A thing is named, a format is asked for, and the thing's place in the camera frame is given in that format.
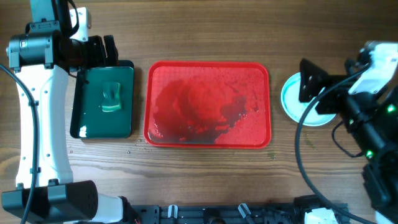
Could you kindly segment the light blue plate top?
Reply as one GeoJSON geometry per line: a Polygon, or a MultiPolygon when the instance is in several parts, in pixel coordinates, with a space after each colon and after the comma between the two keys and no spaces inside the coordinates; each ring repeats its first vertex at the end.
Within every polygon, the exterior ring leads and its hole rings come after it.
{"type": "MultiPolygon", "coordinates": [[[[299,101],[299,88],[300,88],[301,75],[300,72],[292,75],[283,85],[280,93],[280,102],[282,108],[288,117],[295,122],[299,122],[303,112],[309,103],[301,103],[299,101]]],[[[303,122],[304,126],[323,126],[330,121],[336,114],[318,114],[315,108],[312,108],[303,122]]]]}

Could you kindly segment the green sponge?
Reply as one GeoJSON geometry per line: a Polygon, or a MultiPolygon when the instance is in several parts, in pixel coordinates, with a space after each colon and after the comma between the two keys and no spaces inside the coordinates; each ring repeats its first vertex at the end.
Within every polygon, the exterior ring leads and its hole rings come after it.
{"type": "Polygon", "coordinates": [[[110,113],[122,109],[120,91],[121,84],[118,82],[103,83],[104,100],[101,107],[104,112],[110,113]]]}

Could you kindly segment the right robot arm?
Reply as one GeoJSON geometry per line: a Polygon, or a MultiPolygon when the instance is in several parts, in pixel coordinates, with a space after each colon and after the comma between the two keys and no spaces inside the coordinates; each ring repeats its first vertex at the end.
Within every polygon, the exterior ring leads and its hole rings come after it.
{"type": "Polygon", "coordinates": [[[299,101],[318,114],[338,114],[368,163],[363,167],[364,188],[375,211],[397,223],[397,89],[384,102],[387,90],[350,93],[372,61],[345,63],[346,75],[329,75],[307,59],[300,62],[299,101]]]}

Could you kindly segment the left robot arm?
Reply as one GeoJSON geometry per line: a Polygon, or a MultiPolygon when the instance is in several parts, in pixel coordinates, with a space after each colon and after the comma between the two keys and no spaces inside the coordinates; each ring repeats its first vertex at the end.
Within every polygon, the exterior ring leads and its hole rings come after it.
{"type": "Polygon", "coordinates": [[[13,191],[1,205],[22,223],[140,223],[125,197],[100,194],[90,180],[75,182],[66,150],[65,97],[70,77],[110,69],[134,79],[119,61],[114,39],[87,34],[87,15],[73,1],[32,1],[32,21],[10,39],[9,65],[17,85],[21,159],[13,191]]]}

